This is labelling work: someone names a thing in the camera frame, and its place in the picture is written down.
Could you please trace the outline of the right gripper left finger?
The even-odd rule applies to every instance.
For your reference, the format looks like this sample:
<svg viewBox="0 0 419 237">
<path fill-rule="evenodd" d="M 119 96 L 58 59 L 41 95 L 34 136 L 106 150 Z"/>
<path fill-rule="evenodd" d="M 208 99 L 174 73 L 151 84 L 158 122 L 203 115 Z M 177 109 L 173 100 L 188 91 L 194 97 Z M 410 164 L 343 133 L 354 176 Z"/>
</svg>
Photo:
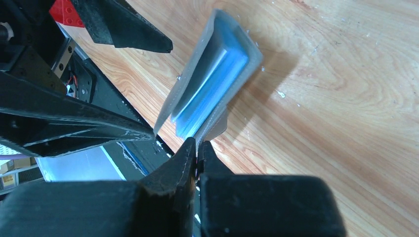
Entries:
<svg viewBox="0 0 419 237">
<path fill-rule="evenodd" d="M 190 237 L 196 144 L 139 181 L 33 182 L 0 208 L 3 237 Z"/>
</svg>

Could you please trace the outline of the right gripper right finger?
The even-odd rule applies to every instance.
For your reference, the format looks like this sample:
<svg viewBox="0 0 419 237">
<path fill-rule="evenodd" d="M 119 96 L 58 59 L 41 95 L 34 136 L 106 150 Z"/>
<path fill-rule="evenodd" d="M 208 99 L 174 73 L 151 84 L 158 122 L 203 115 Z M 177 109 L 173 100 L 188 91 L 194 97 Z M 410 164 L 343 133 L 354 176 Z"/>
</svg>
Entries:
<svg viewBox="0 0 419 237">
<path fill-rule="evenodd" d="M 315 176 L 235 174 L 209 141 L 198 148 L 204 237 L 344 237 L 334 195 Z"/>
</svg>

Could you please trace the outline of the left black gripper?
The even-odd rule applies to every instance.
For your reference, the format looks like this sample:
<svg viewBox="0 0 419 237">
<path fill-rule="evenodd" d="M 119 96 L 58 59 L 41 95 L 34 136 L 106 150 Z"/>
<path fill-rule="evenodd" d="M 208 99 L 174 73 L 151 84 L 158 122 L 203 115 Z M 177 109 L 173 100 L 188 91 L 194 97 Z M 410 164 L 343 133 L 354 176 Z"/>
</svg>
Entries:
<svg viewBox="0 0 419 237">
<path fill-rule="evenodd" d="M 71 1 L 94 43 L 170 53 L 173 43 L 125 0 Z M 151 127 L 93 105 L 96 66 L 50 14 L 51 0 L 0 3 L 0 142 L 30 157 L 58 157 Z"/>
</svg>

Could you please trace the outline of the grey card holder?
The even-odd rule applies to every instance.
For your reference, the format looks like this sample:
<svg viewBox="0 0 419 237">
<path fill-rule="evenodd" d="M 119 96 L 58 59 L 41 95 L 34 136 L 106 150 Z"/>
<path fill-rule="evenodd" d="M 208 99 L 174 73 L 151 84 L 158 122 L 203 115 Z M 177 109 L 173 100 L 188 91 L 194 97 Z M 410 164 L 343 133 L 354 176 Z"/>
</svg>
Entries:
<svg viewBox="0 0 419 237">
<path fill-rule="evenodd" d="M 214 9 L 203 33 L 167 96 L 154 133 L 167 119 L 177 137 L 209 141 L 227 128 L 227 105 L 258 69 L 263 55 L 227 12 Z"/>
</svg>

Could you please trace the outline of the red toy brick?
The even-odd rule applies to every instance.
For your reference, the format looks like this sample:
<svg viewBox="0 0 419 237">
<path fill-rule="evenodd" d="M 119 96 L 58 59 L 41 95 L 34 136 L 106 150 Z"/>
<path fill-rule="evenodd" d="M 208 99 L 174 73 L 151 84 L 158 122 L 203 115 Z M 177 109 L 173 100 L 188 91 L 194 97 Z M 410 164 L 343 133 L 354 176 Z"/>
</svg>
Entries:
<svg viewBox="0 0 419 237">
<path fill-rule="evenodd" d="M 84 28 L 84 24 L 70 0 L 56 0 L 49 13 L 58 23 Z"/>
</svg>

